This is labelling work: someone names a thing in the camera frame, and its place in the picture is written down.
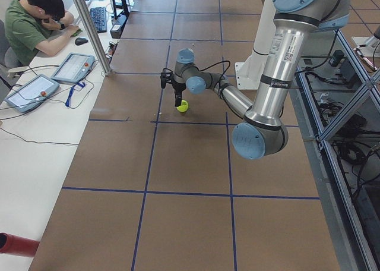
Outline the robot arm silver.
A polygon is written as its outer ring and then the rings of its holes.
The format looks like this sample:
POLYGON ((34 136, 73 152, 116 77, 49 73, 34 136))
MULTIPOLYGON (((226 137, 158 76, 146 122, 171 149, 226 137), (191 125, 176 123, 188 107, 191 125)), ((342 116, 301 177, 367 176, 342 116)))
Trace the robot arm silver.
POLYGON ((243 121, 232 132, 233 147, 245 159, 260 159, 282 150, 288 132, 280 113, 291 87, 300 54, 315 31, 337 30, 349 19, 350 0, 271 0, 275 32, 262 72, 256 97, 249 100, 222 74, 201 71, 194 64, 190 48, 179 51, 175 69, 161 73, 161 86, 171 84, 175 105, 181 105, 182 92, 214 91, 243 121))

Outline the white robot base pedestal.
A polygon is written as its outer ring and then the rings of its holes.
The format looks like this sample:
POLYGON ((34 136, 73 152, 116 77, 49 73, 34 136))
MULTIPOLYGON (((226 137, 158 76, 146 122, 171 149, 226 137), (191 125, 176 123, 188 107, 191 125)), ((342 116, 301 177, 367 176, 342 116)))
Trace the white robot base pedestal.
POLYGON ((273 0, 263 0, 264 5, 259 20, 252 53, 245 62, 235 63, 237 87, 239 90, 257 90, 263 73, 272 39, 276 31, 273 23, 276 9, 273 0))

